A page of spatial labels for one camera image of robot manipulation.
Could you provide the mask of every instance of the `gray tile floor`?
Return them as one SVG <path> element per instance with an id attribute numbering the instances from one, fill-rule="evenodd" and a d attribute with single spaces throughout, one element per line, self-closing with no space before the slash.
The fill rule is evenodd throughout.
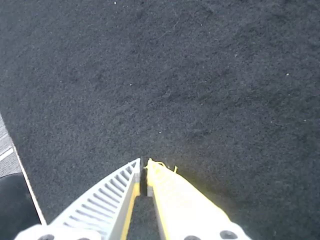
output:
<path id="1" fill-rule="evenodd" d="M 13 142 L 0 115 L 0 178 L 21 172 Z"/>

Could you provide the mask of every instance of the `white ribbed plastic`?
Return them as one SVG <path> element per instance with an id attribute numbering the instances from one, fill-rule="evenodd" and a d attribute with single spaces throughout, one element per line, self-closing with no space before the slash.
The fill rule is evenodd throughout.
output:
<path id="1" fill-rule="evenodd" d="M 50 225 L 94 230 L 102 240 L 120 239 L 134 185 L 139 182 L 138 158 L 91 187 Z"/>

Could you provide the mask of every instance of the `white line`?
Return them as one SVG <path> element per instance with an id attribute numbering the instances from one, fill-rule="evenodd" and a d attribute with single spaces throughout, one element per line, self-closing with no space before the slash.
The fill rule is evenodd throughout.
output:
<path id="1" fill-rule="evenodd" d="M 13 148 L 14 148 L 14 151 L 15 151 L 15 154 L 16 154 L 16 158 L 18 159 L 19 165 L 20 165 L 20 167 L 21 167 L 22 174 L 23 174 L 23 176 L 24 176 L 26 185 L 28 186 L 28 189 L 29 189 L 31 198 L 32 198 L 32 200 L 33 200 L 34 207 L 35 207 L 35 209 L 36 209 L 36 211 L 37 211 L 37 213 L 38 213 L 40 222 L 41 222 L 42 225 L 48 225 L 48 224 L 47 224 L 47 221 L 46 221 L 46 219 L 45 219 L 45 217 L 44 217 L 44 215 L 43 215 L 43 213 L 42 213 L 42 211 L 41 211 L 41 208 L 40 208 L 40 206 L 39 206 L 39 203 L 38 203 L 38 201 L 37 201 L 36 195 L 35 195 L 34 191 L 33 191 L 32 188 L 31 188 L 31 184 L 30 184 L 29 178 L 28 178 L 28 176 L 27 176 L 27 173 L 26 173 L 26 170 L 25 170 L 24 166 L 23 166 L 22 163 L 21 163 L 21 160 L 20 160 L 20 157 L 19 157 L 19 155 L 18 155 L 16 146 L 15 146 L 13 143 L 12 143 L 12 145 L 13 145 Z"/>
<path id="2" fill-rule="evenodd" d="M 14 152 L 14 149 L 11 147 L 7 151 L 5 151 L 2 155 L 0 155 L 0 161 L 8 157 L 10 154 Z"/>

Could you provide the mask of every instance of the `yellow plastic part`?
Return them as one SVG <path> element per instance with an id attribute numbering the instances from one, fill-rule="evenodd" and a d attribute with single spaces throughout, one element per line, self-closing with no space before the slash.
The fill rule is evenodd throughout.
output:
<path id="1" fill-rule="evenodd" d="M 250 239 L 241 227 L 185 178 L 149 159 L 147 186 L 153 192 L 161 239 Z"/>
<path id="2" fill-rule="evenodd" d="M 133 212 L 134 205 L 135 205 L 135 199 L 137 196 L 140 196 L 140 183 L 139 182 L 135 183 L 133 186 L 133 191 L 132 191 L 130 203 L 128 206 L 128 210 L 126 213 L 126 217 L 125 217 L 125 221 L 124 221 L 124 225 L 123 225 L 123 229 L 122 229 L 121 240 L 127 239 L 131 216 L 132 216 L 132 212 Z"/>

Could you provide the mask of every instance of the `carpet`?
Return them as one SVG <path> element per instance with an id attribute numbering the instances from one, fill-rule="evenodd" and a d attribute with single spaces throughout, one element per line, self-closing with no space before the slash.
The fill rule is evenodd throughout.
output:
<path id="1" fill-rule="evenodd" d="M 319 238 L 319 1 L 4 0 L 0 32 L 0 112 L 48 222 L 143 156 L 252 239 Z"/>

